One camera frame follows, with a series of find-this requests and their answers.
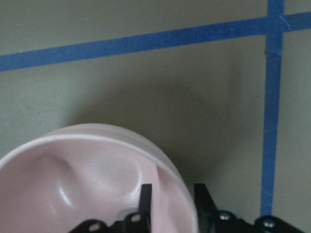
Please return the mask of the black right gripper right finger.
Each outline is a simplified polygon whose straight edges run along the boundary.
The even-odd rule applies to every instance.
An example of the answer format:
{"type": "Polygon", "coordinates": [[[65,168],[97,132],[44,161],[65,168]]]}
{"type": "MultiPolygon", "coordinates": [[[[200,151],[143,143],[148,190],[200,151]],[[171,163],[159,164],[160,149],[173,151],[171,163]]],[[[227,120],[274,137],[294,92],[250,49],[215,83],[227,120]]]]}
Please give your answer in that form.
{"type": "Polygon", "coordinates": [[[262,216],[250,224],[227,210],[218,209],[203,183],[194,185],[194,203],[201,233],[301,233],[275,216],[262,216]]]}

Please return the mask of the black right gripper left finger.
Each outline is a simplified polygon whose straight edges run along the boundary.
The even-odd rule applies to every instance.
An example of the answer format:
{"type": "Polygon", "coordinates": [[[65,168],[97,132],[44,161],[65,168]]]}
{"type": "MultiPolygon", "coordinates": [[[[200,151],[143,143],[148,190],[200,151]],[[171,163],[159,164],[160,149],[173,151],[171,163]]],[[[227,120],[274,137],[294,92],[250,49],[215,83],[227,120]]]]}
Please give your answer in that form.
{"type": "Polygon", "coordinates": [[[108,226],[98,219],[88,219],[71,230],[72,233],[150,233],[152,184],[142,184],[138,210],[108,226]]]}

